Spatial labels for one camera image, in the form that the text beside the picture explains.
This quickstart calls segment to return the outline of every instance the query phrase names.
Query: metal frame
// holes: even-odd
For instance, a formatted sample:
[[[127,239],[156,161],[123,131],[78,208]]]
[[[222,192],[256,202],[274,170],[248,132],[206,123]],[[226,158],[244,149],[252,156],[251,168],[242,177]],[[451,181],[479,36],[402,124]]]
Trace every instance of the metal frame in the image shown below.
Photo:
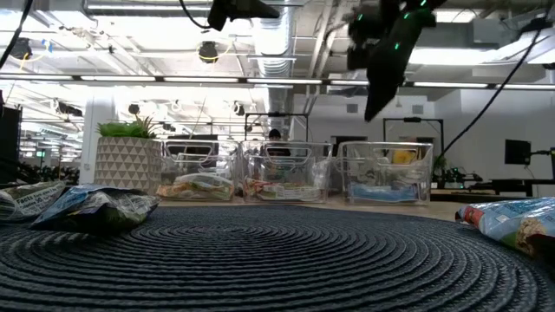
[[[306,132],[306,139],[305,141],[308,142],[309,141],[309,115],[308,114],[287,114],[287,113],[247,113],[245,114],[245,140],[246,140],[246,128],[249,126],[249,117],[250,116],[258,116],[258,118],[260,118],[261,116],[268,116],[268,117],[304,117],[304,119],[306,120],[306,127],[305,127],[305,132]]]
[[[387,123],[388,121],[402,121],[406,123],[422,123],[423,121],[430,121],[430,122],[437,122],[440,124],[440,135],[441,135],[441,152],[443,153],[443,149],[445,148],[445,133],[443,132],[443,119],[434,119],[434,118],[384,118],[383,119],[383,141],[387,142]]]

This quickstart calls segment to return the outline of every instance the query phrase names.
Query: table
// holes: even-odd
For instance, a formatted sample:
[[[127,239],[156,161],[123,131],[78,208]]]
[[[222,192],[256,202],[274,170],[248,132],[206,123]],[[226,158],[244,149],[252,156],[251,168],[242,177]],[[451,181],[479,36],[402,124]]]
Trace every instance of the table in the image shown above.
[[[221,206],[221,205],[267,205],[265,203],[243,202],[242,198],[235,198],[231,203],[223,202],[187,202],[164,200],[161,207],[194,207],[194,206]],[[302,205],[313,208],[335,209],[345,211],[366,211],[402,214],[408,216],[436,218],[440,220],[454,221],[454,214],[464,205],[452,202],[431,202],[428,206],[409,206],[409,205],[346,205],[341,197],[329,198],[325,204],[290,204]]]
[[[495,194],[501,192],[525,192],[527,197],[533,197],[534,185],[555,185],[555,179],[493,179]]]

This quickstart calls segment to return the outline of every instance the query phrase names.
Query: round woven placemat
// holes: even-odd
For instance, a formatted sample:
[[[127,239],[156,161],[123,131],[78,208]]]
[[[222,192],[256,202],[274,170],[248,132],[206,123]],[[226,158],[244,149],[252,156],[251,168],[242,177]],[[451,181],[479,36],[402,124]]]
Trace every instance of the round woven placemat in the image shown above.
[[[160,208],[118,237],[0,225],[5,310],[553,311],[553,284],[468,226],[302,207]]]

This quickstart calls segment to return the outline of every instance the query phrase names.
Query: black cable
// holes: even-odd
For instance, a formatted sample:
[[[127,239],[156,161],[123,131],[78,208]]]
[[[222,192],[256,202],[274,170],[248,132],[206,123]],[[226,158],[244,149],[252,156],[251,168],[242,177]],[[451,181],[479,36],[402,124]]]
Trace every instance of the black cable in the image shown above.
[[[212,28],[211,26],[201,25],[197,21],[195,21],[193,16],[191,16],[191,13],[189,13],[189,10],[187,9],[185,4],[183,3],[183,0],[180,0],[180,4],[181,4],[181,8],[183,8],[183,10],[185,11],[185,14],[189,17],[191,22],[193,22],[193,24],[195,24],[198,28],[200,28],[200,29],[211,29]]]
[[[544,20],[547,19],[547,16],[549,15],[549,11],[551,10],[552,7],[552,2],[553,0],[550,0],[549,3],[547,4],[546,8],[545,8],[545,16],[543,17]],[[437,159],[442,158],[443,156],[445,156],[445,153],[449,150],[449,148],[451,148],[451,146],[453,146],[453,144],[458,141],[465,133],[468,132],[468,130],[470,130],[470,128],[472,126],[474,126],[474,124],[481,118],[481,116],[486,112],[486,110],[492,106],[493,102],[495,101],[495,99],[497,99],[497,96],[501,93],[501,91],[503,91],[503,89],[505,88],[505,85],[507,83],[509,83],[509,81],[513,78],[514,74],[517,72],[517,70],[519,70],[520,66],[522,66],[522,64],[524,63],[524,61],[526,60],[526,58],[530,55],[530,52],[532,52],[533,47],[536,45],[536,41],[538,40],[539,34],[541,34],[541,30],[542,29],[538,29],[538,31],[536,32],[536,35],[534,35],[534,38],[532,39],[532,42],[530,43],[530,46],[528,47],[528,49],[526,49],[526,52],[524,53],[524,55],[522,55],[522,58],[520,59],[520,61],[517,63],[517,65],[513,68],[513,70],[511,71],[511,73],[505,78],[505,80],[503,81],[503,83],[501,83],[501,85],[499,86],[499,88],[497,89],[497,91],[495,91],[495,94],[493,94],[492,98],[489,100],[489,102],[484,106],[484,108],[482,108],[482,110],[478,113],[478,115],[468,124],[468,126],[466,128],[464,128],[448,145],[447,147],[445,147],[445,149],[443,150],[443,152],[441,152],[440,156]]]
[[[27,0],[25,2],[25,6],[23,7],[23,13],[21,14],[21,20],[19,21],[19,26],[17,27],[16,31],[14,31],[14,35],[11,37],[10,44],[2,54],[2,58],[0,58],[0,69],[2,69],[3,65],[8,61],[8,57],[10,56],[11,50],[16,46],[17,39],[21,34],[23,24],[31,11],[31,7],[33,6],[33,0]]]

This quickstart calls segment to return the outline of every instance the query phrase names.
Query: chip bag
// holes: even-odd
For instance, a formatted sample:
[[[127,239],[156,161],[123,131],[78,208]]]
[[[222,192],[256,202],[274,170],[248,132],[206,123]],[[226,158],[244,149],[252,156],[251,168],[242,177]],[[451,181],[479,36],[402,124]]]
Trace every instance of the chip bag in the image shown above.
[[[0,190],[0,222],[36,218],[60,197],[65,186],[63,181],[55,181]]]
[[[52,204],[31,229],[115,234],[143,223],[159,202],[139,190],[78,185]]]
[[[466,221],[482,234],[535,257],[540,245],[554,244],[555,198],[472,204],[460,208],[455,220]]]

